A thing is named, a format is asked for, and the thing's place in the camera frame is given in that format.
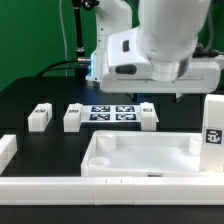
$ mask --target cable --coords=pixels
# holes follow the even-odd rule
[[[41,72],[39,72],[36,77],[42,77],[42,75],[47,71],[47,70],[51,70],[52,68],[59,66],[59,65],[64,65],[64,64],[69,64],[69,63],[75,63],[78,62],[78,60],[70,60],[70,61],[59,61],[56,62],[54,64],[51,64],[49,66],[47,66],[45,69],[43,69]]]
[[[214,24],[213,24],[213,18],[212,18],[212,4],[210,5],[209,12],[208,12],[208,27],[209,27],[210,34],[209,34],[208,44],[205,48],[206,51],[211,49],[214,42],[214,37],[215,37]]]
[[[62,0],[59,0],[59,14],[60,14],[61,30],[62,30],[63,41],[64,41],[65,60],[67,61],[68,60],[68,45],[67,45],[65,25],[64,25],[64,19],[63,19]]]
[[[48,70],[45,70],[44,71],[44,73],[42,73],[42,76],[45,74],[45,73],[47,73],[47,72],[53,72],[53,71],[61,71],[61,70],[75,70],[76,68],[78,68],[78,67],[74,67],[74,68],[68,68],[68,67],[66,67],[66,68],[52,68],[52,69],[48,69]]]

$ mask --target white container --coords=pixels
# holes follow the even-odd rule
[[[200,137],[201,134],[194,133],[97,131],[82,161],[81,173],[82,176],[209,176],[210,173],[200,172],[200,153],[189,149],[192,138]],[[105,162],[92,166],[91,162],[99,158]]]

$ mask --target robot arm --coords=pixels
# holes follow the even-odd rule
[[[87,79],[97,80],[103,91],[209,93],[216,89],[222,69],[217,60],[192,60],[210,0],[141,0],[140,26],[129,30],[123,26],[123,32],[116,32],[121,27],[119,20],[115,26],[108,18],[114,15],[117,20],[121,15],[120,23],[128,24],[127,4],[119,0],[101,0],[101,3],[97,11],[101,31],[111,25],[115,34],[104,33],[104,46],[93,55],[97,70]],[[126,14],[116,14],[117,10]]]

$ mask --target white block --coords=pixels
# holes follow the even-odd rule
[[[30,132],[44,132],[52,118],[52,105],[49,103],[38,104],[28,117]]]
[[[16,152],[16,136],[4,135],[0,139],[0,174],[4,171]]]
[[[64,116],[64,132],[79,132],[82,104],[70,104]]]
[[[207,95],[203,118],[203,143],[200,169],[223,172],[224,164],[224,96]]]
[[[133,178],[110,177],[95,183],[96,205],[133,205]]]
[[[153,103],[141,103],[140,108],[142,131],[156,131],[158,118]]]

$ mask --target green background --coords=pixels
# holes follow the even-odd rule
[[[76,57],[76,35],[71,0],[63,0],[63,15],[69,58],[72,59]],[[213,17],[213,47],[224,51],[224,4],[214,4]],[[136,14],[133,21],[134,26],[137,25]],[[84,46],[90,55],[96,45],[94,11],[82,10],[82,25]],[[207,44],[207,23],[199,39]],[[59,0],[0,0],[0,90],[17,78],[35,76],[47,65],[64,58]],[[65,72],[49,75],[64,76]]]

